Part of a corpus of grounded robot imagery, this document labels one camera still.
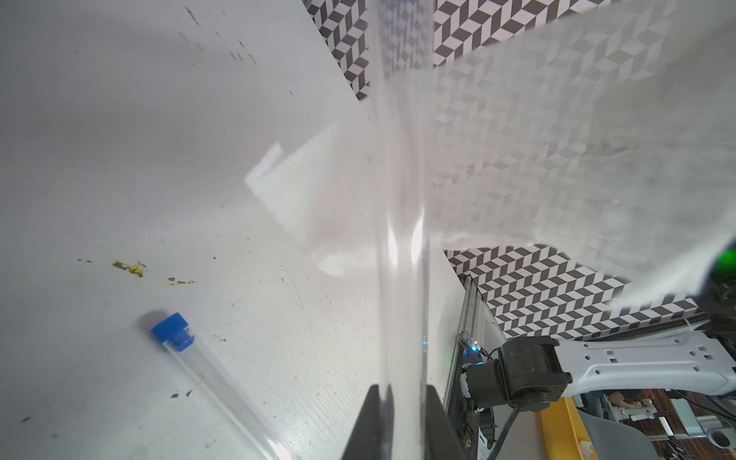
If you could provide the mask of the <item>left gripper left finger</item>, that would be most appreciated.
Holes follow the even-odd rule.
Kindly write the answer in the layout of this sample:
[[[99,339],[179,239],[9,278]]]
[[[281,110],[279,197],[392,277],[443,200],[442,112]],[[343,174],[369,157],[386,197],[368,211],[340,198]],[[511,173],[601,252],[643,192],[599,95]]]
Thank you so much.
[[[381,421],[381,406],[387,406],[389,427],[393,424],[393,389],[388,385],[385,399],[381,398],[381,387],[373,384],[369,387],[363,400],[358,418],[346,444],[342,460],[379,460],[383,454],[383,422]]]

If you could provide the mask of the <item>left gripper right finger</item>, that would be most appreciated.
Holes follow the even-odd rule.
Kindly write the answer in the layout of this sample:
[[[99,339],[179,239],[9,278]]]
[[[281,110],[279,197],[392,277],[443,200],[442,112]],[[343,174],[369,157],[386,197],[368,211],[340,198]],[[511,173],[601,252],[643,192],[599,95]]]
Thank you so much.
[[[465,454],[437,390],[428,384],[425,392],[425,459],[464,459]]]

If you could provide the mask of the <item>blue capped test tube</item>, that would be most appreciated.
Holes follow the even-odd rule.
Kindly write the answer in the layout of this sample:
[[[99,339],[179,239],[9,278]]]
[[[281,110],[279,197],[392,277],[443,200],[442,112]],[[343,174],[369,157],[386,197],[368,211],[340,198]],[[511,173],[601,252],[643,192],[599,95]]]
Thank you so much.
[[[266,421],[255,404],[245,396],[239,383],[197,337],[186,319],[176,312],[151,328],[151,335],[192,376],[195,386],[215,403],[218,409],[266,459],[297,459],[299,455]]]
[[[368,4],[383,459],[426,454],[432,7],[430,1]]]

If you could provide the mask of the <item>white gauze cloth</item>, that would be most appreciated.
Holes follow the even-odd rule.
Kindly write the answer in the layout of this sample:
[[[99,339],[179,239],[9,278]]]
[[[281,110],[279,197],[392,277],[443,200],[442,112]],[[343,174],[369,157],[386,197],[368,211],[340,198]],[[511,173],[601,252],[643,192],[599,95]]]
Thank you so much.
[[[623,1],[431,69],[429,247],[555,247],[694,294],[735,238],[735,5]],[[369,100],[245,184],[317,266],[378,269]]]

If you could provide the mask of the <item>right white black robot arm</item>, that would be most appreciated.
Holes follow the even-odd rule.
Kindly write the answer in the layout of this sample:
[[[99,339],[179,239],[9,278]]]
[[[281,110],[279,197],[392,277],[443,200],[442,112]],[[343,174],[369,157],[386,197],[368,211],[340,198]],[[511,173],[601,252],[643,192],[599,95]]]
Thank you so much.
[[[701,331],[625,341],[517,337],[459,377],[479,408],[540,412],[561,398],[603,390],[673,389],[708,396],[735,391],[734,354]]]

